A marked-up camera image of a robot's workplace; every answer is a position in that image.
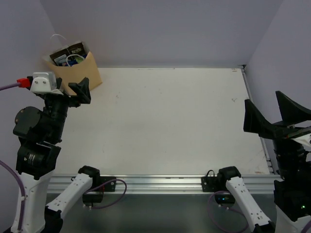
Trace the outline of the brown paper bag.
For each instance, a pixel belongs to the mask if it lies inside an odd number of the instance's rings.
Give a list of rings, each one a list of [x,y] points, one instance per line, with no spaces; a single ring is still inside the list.
[[[59,67],[56,66],[50,59],[50,54],[63,48],[64,46],[71,46],[75,43],[82,42],[84,48],[87,52],[85,60],[79,64],[73,65],[71,67]],[[47,49],[46,53],[42,56],[45,64],[55,73],[57,78],[62,79],[61,88],[65,90],[68,94],[73,95],[74,92],[69,88],[69,83],[79,83],[84,77],[89,78],[89,89],[93,90],[97,86],[102,84],[102,78],[100,76],[98,66],[96,64],[93,53],[89,50],[88,46],[84,41],[78,40],[73,43],[68,43],[57,48],[55,50]]]

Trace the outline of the brown Kettle chips bag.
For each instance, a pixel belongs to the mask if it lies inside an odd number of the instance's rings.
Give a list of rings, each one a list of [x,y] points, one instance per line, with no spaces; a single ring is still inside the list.
[[[67,55],[68,67],[83,62],[87,56],[87,52],[84,48],[83,43],[78,42],[71,46],[64,46],[63,48],[53,52],[52,54],[50,54],[50,59],[54,63],[54,58],[63,54]]]

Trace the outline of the dark blue snack bag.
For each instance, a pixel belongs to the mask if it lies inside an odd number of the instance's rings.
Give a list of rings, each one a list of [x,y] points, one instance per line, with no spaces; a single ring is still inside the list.
[[[67,64],[67,55],[63,54],[54,58],[54,63],[59,67],[66,67]]]

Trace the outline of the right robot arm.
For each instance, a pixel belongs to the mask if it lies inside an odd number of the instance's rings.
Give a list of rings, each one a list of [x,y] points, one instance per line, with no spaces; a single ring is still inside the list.
[[[276,91],[281,121],[270,123],[250,99],[244,101],[243,130],[272,140],[281,181],[274,181],[274,223],[246,189],[234,166],[219,170],[216,184],[233,196],[253,233],[309,233],[311,231],[311,163],[307,161],[311,128],[298,123],[311,119],[310,109]]]

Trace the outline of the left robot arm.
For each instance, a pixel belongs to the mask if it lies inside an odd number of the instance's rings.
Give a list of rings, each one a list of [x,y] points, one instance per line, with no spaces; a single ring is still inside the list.
[[[47,190],[60,153],[59,143],[68,109],[90,104],[88,78],[69,83],[74,95],[60,89],[61,78],[29,76],[19,79],[17,87],[26,88],[44,100],[39,110],[29,106],[15,117],[13,129],[20,141],[16,168],[8,168],[19,186],[15,220],[10,233],[58,233],[64,218],[76,201],[88,190],[101,185],[98,169],[83,166],[72,183],[51,203],[46,202]]]

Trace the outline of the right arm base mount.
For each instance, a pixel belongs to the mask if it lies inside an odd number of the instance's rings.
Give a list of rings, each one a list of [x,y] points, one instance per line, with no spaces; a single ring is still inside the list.
[[[235,204],[234,197],[227,193],[226,188],[221,187],[214,170],[210,169],[205,176],[201,177],[201,187],[203,192],[216,193],[221,191],[213,197],[213,200],[220,207],[231,208]]]

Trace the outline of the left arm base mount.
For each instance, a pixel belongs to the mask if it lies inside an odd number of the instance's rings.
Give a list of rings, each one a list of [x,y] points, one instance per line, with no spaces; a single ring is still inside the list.
[[[82,195],[82,202],[88,208],[99,209],[99,204],[103,201],[105,193],[112,193],[116,190],[115,176],[100,176],[95,184],[90,188],[94,189]]]

